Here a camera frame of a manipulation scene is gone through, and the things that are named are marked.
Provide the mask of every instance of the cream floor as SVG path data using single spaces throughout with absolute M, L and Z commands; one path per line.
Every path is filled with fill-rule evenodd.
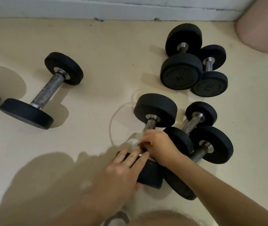
M 203 46 L 222 45 L 227 91 L 199 98 L 159 80 L 164 45 L 180 22 L 65 19 L 0 19 L 0 96 L 31 102 L 50 79 L 44 58 L 59 51 L 84 72 L 80 85 L 62 86 L 44 111 L 55 119 L 42 130 L 0 111 L 0 225 L 34 225 L 55 216 L 144 124 L 132 113 L 145 93 L 168 96 L 178 106 L 180 127 L 194 101 L 211 104 L 215 127 L 234 145 L 223 165 L 200 165 L 268 209 L 268 54 L 243 45 L 232 22 L 195 22 Z M 145 187 L 128 204 L 134 216 L 176 209 L 207 225 L 214 221 L 198 201 L 178 196 L 166 183 Z

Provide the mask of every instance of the forearm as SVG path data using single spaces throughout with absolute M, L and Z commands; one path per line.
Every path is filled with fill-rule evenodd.
M 105 219 L 89 202 L 89 197 L 81 198 L 46 226 L 99 226 Z
M 192 189 L 219 226 L 268 225 L 266 209 L 187 156 L 179 156 L 169 169 Z

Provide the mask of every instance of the person's right hand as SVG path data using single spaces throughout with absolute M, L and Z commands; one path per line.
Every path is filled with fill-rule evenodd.
M 181 154 L 165 132 L 154 129 L 147 129 L 138 145 L 146 148 L 150 156 L 164 167 Z

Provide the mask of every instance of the person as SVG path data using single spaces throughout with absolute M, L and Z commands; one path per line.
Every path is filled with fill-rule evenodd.
M 267 226 L 268 211 L 230 185 L 205 171 L 181 154 L 168 135 L 158 130 L 146 130 L 139 142 L 147 149 L 134 150 L 126 159 L 122 150 L 95 179 L 91 191 L 52 220 L 48 226 L 99 226 L 115 215 L 142 184 L 137 178 L 149 155 L 167 167 L 196 194 L 219 226 Z M 196 226 L 195 221 L 172 211 L 145 214 L 128 225 Z

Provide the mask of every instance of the hand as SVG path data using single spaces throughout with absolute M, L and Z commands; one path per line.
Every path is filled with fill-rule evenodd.
M 138 145 L 146 148 L 157 163 L 167 168 L 181 154 L 165 132 L 154 129 L 147 129 Z
M 116 214 L 141 187 L 137 182 L 149 153 L 145 152 L 135 162 L 140 150 L 133 151 L 125 160 L 128 149 L 122 150 L 116 158 L 95 179 L 91 192 L 82 202 L 98 211 L 103 219 Z

